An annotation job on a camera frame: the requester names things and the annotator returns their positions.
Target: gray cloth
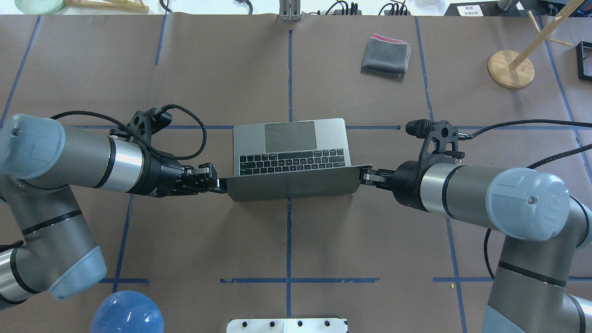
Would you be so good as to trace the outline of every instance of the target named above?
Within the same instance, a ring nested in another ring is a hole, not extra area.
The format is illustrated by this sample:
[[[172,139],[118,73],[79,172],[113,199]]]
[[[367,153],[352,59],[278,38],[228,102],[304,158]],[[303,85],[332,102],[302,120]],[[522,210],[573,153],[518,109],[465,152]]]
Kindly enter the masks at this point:
[[[374,34],[362,62],[362,69],[386,76],[401,76],[407,71],[411,46],[403,40]]]

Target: wooden object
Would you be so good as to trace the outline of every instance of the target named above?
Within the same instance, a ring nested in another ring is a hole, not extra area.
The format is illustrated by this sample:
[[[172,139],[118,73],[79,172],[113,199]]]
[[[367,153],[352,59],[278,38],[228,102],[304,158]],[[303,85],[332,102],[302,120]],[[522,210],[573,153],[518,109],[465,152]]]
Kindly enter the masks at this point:
[[[527,57],[545,40],[559,25],[574,12],[584,0],[570,0],[557,16],[543,30],[536,25],[535,18],[529,13],[530,20],[540,30],[535,39],[526,46],[524,51],[518,53],[512,50],[503,50],[494,53],[487,63],[487,69],[491,78],[498,84],[512,89],[523,88],[534,78],[534,68]],[[565,41],[552,40],[557,43],[567,44]]]
[[[68,6],[85,7],[95,9],[111,9],[118,11],[139,12],[148,14],[150,7],[146,6],[142,0],[105,0],[106,2],[98,2],[91,0],[64,0]]]

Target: light blue joint cap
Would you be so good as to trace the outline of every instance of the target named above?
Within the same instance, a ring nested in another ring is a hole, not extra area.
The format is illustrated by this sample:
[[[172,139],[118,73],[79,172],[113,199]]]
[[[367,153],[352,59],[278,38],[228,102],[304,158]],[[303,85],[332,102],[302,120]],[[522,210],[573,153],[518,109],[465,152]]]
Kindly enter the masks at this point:
[[[55,299],[66,299],[99,283],[107,274],[105,260],[97,246],[72,265],[49,287]]]
[[[0,129],[0,173],[37,178],[57,162],[65,141],[57,120],[15,114]]]
[[[525,241],[545,241],[565,226],[570,194],[554,174],[509,169],[493,179],[485,196],[487,214],[497,229]]]
[[[481,333],[526,333],[511,320],[506,318],[494,308],[485,306],[485,318]]]

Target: white mounting plate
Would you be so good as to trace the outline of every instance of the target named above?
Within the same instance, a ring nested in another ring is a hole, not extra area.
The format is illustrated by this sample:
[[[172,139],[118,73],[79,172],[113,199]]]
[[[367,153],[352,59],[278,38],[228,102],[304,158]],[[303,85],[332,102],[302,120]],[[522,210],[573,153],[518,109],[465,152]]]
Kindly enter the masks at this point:
[[[347,322],[340,318],[234,319],[226,333],[348,333]]]

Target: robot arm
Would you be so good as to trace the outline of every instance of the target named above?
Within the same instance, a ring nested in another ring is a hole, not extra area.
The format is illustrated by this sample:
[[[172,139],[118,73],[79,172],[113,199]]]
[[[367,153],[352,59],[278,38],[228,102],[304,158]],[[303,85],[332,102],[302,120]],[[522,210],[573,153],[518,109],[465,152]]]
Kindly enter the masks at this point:
[[[406,131],[424,139],[418,161],[362,170],[360,181],[405,206],[507,235],[482,331],[592,331],[592,302],[565,294],[575,249],[592,239],[590,209],[555,175],[462,165],[458,140],[467,135],[447,121],[412,121]]]
[[[170,121],[166,110],[152,109],[136,113],[129,126],[149,144]],[[69,185],[153,197],[225,193],[212,164],[193,168],[153,150],[120,129],[108,137],[24,114],[7,120],[0,130],[0,197],[26,245],[1,249],[0,309],[45,290],[64,299],[105,276]]]

